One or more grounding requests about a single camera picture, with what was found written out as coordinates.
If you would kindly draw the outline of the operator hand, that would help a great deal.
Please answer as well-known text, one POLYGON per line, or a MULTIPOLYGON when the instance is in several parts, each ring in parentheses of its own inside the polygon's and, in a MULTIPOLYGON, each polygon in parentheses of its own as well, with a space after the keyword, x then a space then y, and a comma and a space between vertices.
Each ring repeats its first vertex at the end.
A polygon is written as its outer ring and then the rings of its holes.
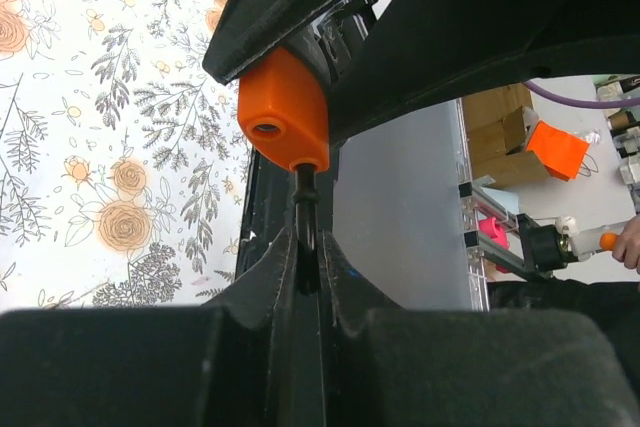
POLYGON ((628 270, 639 272, 640 266, 640 216, 629 220, 618 235, 612 251, 613 258, 628 270))

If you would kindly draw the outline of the orange padlock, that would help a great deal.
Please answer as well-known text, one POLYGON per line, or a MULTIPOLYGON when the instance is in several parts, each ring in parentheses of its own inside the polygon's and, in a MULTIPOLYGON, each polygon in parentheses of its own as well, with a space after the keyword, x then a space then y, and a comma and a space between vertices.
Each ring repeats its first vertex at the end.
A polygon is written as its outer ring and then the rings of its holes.
POLYGON ((328 107, 321 84, 300 59, 279 47, 241 77, 238 123, 262 156, 295 174, 296 283, 310 295, 319 289, 315 176, 330 166, 328 107))

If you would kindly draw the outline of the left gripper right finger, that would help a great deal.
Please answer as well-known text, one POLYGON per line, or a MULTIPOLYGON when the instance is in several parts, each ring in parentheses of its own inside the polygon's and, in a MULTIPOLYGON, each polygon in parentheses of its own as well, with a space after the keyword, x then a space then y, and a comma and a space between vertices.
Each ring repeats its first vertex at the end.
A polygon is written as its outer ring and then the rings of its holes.
POLYGON ((398 306, 320 247, 330 426, 635 426, 639 301, 514 282, 488 312, 398 306))

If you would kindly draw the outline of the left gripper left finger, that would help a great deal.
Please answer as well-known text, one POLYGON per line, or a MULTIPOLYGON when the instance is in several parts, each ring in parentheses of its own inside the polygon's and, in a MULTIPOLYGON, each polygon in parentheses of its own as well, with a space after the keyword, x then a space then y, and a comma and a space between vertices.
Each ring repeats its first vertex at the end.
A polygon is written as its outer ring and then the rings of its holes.
POLYGON ((5 426, 291 426, 297 247, 282 230, 203 306, 1 318, 5 426))

